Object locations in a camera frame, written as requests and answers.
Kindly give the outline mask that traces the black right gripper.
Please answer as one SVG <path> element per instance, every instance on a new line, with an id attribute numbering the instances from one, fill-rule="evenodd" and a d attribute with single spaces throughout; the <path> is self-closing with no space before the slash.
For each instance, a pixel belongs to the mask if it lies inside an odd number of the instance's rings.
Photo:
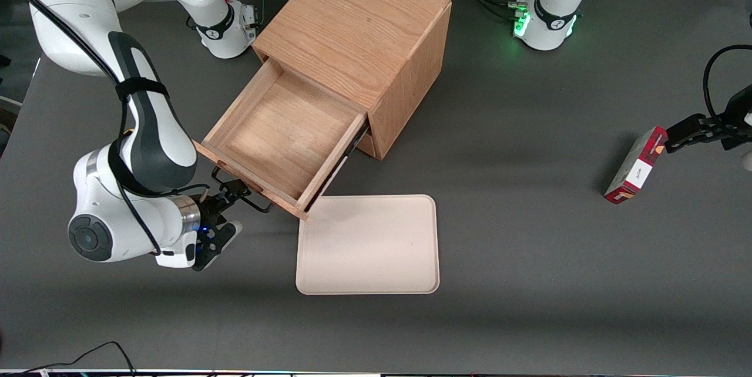
<path id="1" fill-rule="evenodd" d="M 220 182 L 220 193 L 212 197 L 193 196 L 199 207 L 200 224 L 197 230 L 195 262 L 192 269 L 196 272 L 209 267 L 223 249 L 234 240 L 234 223 L 223 216 L 223 212 L 251 193 L 247 184 L 241 179 Z"/>

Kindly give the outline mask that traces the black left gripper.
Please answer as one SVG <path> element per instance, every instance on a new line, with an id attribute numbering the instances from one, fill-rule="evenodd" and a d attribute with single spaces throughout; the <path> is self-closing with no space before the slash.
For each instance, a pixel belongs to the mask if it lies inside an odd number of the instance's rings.
<path id="1" fill-rule="evenodd" d="M 717 114 L 711 99 L 707 98 L 707 112 L 716 124 L 714 132 L 706 133 L 707 117 L 693 114 L 666 130 L 667 153 L 674 154 L 694 144 L 721 141 L 723 150 L 733 150 L 742 144 L 750 143 L 751 126 L 746 119 L 750 118 L 751 85 L 730 98 L 726 109 Z"/>

